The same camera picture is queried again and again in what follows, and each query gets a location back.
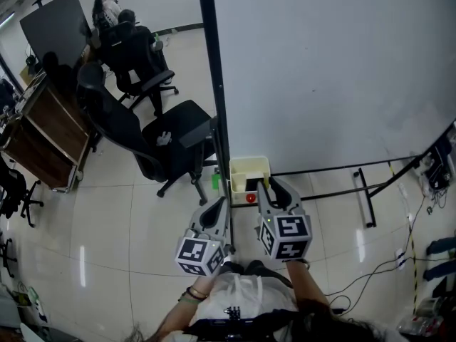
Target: tiled floor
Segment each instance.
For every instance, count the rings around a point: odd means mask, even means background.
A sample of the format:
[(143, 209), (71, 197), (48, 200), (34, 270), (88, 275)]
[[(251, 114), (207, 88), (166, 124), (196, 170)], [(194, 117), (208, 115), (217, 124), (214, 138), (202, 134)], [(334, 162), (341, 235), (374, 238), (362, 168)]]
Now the tiled floor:
[[(176, 72), (173, 83), (180, 89), (178, 96), (165, 96), (165, 110), (191, 98), (212, 115), (214, 101), (202, 31), (170, 36), (165, 55)], [(108, 86), (120, 97), (112, 78)], [(142, 125), (154, 119), (147, 99), (135, 113)], [(402, 164), (394, 162), (393, 167), (397, 171)], [(387, 165), (365, 167), (364, 171), (368, 183), (390, 176)], [(203, 184), (213, 198), (219, 194), (212, 189), (210, 175), (211, 169), (205, 170)], [(31, 184), (33, 176), (26, 177)], [(284, 176), (283, 180), (301, 196), (354, 186), (350, 170)], [(400, 182), (408, 193), (411, 212), (416, 213), (422, 200), (417, 180), (408, 173)], [(17, 214), (0, 219), (0, 229), (14, 240), (19, 259), (13, 270), (16, 278), (11, 280), (1, 269), (2, 282), (15, 289), (20, 280), (35, 288), (51, 325), (84, 341), (121, 341), (135, 323), (146, 335), (152, 333), (194, 279), (182, 275), (173, 257), (177, 238), (198, 207), (198, 194), (188, 177), (174, 184), (164, 198), (155, 195), (160, 186), (142, 176), (131, 153), (102, 140), (98, 151), (88, 156), (78, 189), (66, 195), (43, 188), (36, 193), (45, 206), (33, 210), (35, 229)], [(425, 248), (433, 239), (453, 235), (456, 187), (450, 188), (444, 209), (436, 207), (429, 216), (425, 211), (429, 204), (425, 200), (414, 229), (419, 258), (425, 258)], [(404, 247), (407, 208), (398, 184), (374, 197), (373, 206), (378, 227), (366, 229), (357, 195), (303, 202), (314, 237), (306, 258), (325, 293), (345, 288), (379, 263), (393, 259), (395, 250)], [(233, 217), (240, 261), (262, 259), (286, 275), (283, 264), (266, 259), (256, 241), (257, 209), (235, 209)], [(418, 262), (418, 299), (428, 296), (440, 281), (422, 280), (427, 265)], [(391, 262), (380, 270), (394, 266)], [(344, 292), (352, 305), (366, 279)], [(413, 265), (408, 261), (404, 270), (372, 277), (349, 316), (394, 326), (411, 311), (412, 302)], [(346, 307), (347, 300), (339, 298), (334, 305)]]

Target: black office chair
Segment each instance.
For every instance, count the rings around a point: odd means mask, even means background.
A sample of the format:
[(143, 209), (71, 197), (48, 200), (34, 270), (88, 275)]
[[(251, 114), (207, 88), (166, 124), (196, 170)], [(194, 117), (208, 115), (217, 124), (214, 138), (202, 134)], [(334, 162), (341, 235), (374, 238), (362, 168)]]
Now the black office chair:
[(3, 267), (8, 271), (8, 275), (11, 278), (14, 278), (14, 275), (9, 270), (8, 261), (17, 262), (17, 259), (12, 259), (8, 257), (8, 244), (12, 244), (13, 240), (11, 238), (7, 239), (5, 243), (0, 242), (0, 257), (3, 259)]
[[(130, 106), (134, 109), (146, 96), (150, 98), (155, 109), (155, 116), (162, 114), (161, 91), (179, 91), (175, 86), (160, 86), (174, 76), (174, 72), (163, 67), (160, 52), (163, 43), (157, 42), (154, 52), (149, 45), (149, 36), (145, 31), (134, 31), (134, 26), (129, 21), (124, 21), (100, 33), (101, 47), (97, 50), (99, 59), (114, 71), (117, 78), (117, 87), (125, 95), (119, 100), (121, 103), (130, 96), (138, 97)], [(139, 82), (131, 81), (130, 72), (135, 72)], [(166, 73), (155, 86), (143, 90), (144, 84), (152, 77)]]
[[(162, 80), (159, 76), (149, 80), (144, 90), (159, 83)], [(179, 141), (184, 135), (211, 120), (203, 109), (187, 100), (141, 131), (138, 117), (103, 86), (103, 69), (100, 65), (94, 62), (85, 64), (79, 70), (78, 84), (79, 106), (87, 112), (96, 129), (111, 142), (133, 152), (146, 178), (166, 181), (158, 191), (158, 197), (163, 197), (177, 179), (188, 173), (201, 197), (199, 203), (203, 205), (207, 202), (199, 180), (203, 166), (213, 165), (213, 161), (204, 161), (214, 154), (212, 144), (205, 136), (191, 147), (184, 147)], [(157, 146), (157, 138), (163, 132), (171, 132), (172, 140), (167, 145)]]
[(0, 157), (0, 186), (6, 192), (6, 196), (1, 201), (0, 214), (5, 214), (5, 217), (9, 219), (14, 212), (18, 211), (19, 205), (23, 202), (21, 217), (27, 216), (28, 225), (34, 228), (35, 224), (32, 224), (30, 219), (30, 204), (39, 204), (40, 207), (43, 207), (44, 203), (32, 200), (31, 196), (35, 186), (41, 184), (41, 181), (35, 181), (31, 189), (27, 190), (25, 177), (18, 170), (8, 167), (3, 157)]

